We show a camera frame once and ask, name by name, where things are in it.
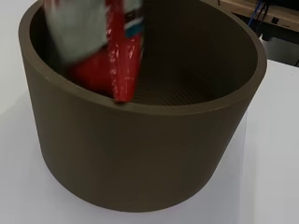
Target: red wrapper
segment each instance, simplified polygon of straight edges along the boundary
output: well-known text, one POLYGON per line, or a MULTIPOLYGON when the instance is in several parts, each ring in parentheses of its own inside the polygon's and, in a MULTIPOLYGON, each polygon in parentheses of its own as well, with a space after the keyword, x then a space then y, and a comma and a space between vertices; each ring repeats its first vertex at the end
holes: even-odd
POLYGON ((66 33, 65 30, 70 30, 73 33, 75 30, 76 32, 76 27, 74 26, 81 21, 74 22, 73 25, 72 23, 64 25, 65 16, 68 14, 74 15, 77 10, 79 12, 78 15, 83 20, 88 21, 90 18, 86 16, 89 13, 88 8, 93 10, 96 7, 102 7, 99 4, 103 0, 95 1, 97 0, 89 0, 88 4, 93 4, 92 6, 89 6, 87 2, 79 2, 78 0, 45 1, 46 16, 48 17, 50 30, 54 41, 56 40, 58 49, 60 49, 63 57, 65 56, 68 61, 68 75, 70 79, 90 91, 113 96, 116 102, 129 102, 134 97, 135 84, 140 67, 142 36, 141 31, 132 35, 132 29, 128 36, 128 32, 125 30, 127 25, 125 18, 127 12, 125 12, 125 9, 132 4, 132 1, 140 0, 105 0, 103 4, 105 4, 104 7, 107 9, 107 14, 104 18, 103 13, 98 15, 102 17, 102 20, 106 20, 106 33, 102 33, 105 36, 102 37, 101 33, 98 34, 98 43, 94 37, 84 36, 86 32, 78 34, 78 38, 74 37, 74 39, 71 39, 73 36, 66 33), (105 38, 107 42, 101 45, 101 41, 103 42, 105 38), (76 45, 74 44, 78 49, 73 49, 73 46, 70 46, 68 42, 78 42, 76 45), (81 42, 85 42, 88 46, 83 48, 84 46, 80 45, 81 42))

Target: white table surface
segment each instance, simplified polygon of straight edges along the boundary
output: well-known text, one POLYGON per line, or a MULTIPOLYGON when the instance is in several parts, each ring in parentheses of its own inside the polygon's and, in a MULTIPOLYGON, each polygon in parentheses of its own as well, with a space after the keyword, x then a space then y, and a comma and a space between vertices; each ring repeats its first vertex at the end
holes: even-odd
MULTIPOLYGON (((19 107, 19 105, 25 104, 27 97, 18 41, 18 25, 23 12, 34 1, 3 0, 0 2, 0 125, 15 122, 15 125, 9 127, 18 127, 31 122, 31 120, 18 119, 21 117, 21 111, 17 108, 26 107, 26 105, 23 107, 19 107)), ((281 63, 270 61, 268 63, 266 77, 249 107, 247 116, 240 194, 240 224, 299 223, 299 70, 281 63)), ((36 136, 34 125, 28 125, 28 127, 29 135, 36 136)), ((16 138, 22 138, 22 133, 16 132, 15 129, 7 129, 5 132, 5 134, 15 133, 16 138)), ((29 140, 26 142, 26 139, 23 139, 22 143, 32 148, 38 147, 38 142, 29 140)), ((16 191, 18 184, 26 183, 26 181, 35 183, 36 180, 30 176, 20 175, 20 169, 47 168, 38 163, 30 168, 25 167, 21 163, 20 157, 38 160, 39 156, 28 154, 25 150, 21 154, 10 152, 6 148, 6 141, 2 142, 0 148, 0 207, 5 209, 0 210, 1 224, 24 223, 21 221, 19 213, 10 209, 16 207, 14 204, 16 202, 10 202, 7 198, 9 192, 3 192, 1 189, 10 189, 11 192, 18 193, 16 191), (19 174, 20 177, 20 181, 15 181, 13 185, 4 179, 4 176, 7 176, 6 168, 9 164, 6 162, 8 161, 18 163, 9 169, 11 175, 19 174)), ((42 178, 45 187, 47 183, 53 181, 50 175, 42 178)), ((43 196, 42 188, 43 186, 40 186, 40 190, 36 193, 38 197, 43 196)), ((26 211, 29 209, 35 209, 37 217, 45 216, 47 218, 46 214, 39 213, 42 208, 37 205, 35 207, 26 195, 20 194, 18 197, 28 201, 26 203, 28 206, 19 207, 23 218, 26 218, 26 211)), ((49 206, 46 208, 51 209, 50 207, 54 204, 47 203, 44 206, 49 206)), ((71 211, 61 211, 61 213, 71 214, 71 211)), ((85 221, 82 219, 78 223, 88 223, 85 221)), ((111 220, 107 216, 99 223, 111 223, 111 220)))

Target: plastic packaging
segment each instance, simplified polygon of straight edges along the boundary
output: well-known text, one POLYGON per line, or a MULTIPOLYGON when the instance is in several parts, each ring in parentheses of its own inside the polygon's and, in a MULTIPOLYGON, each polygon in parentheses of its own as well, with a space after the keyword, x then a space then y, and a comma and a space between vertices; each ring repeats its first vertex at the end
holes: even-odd
POLYGON ((69 78, 117 102, 131 101, 141 59, 142 0, 44 3, 69 78))

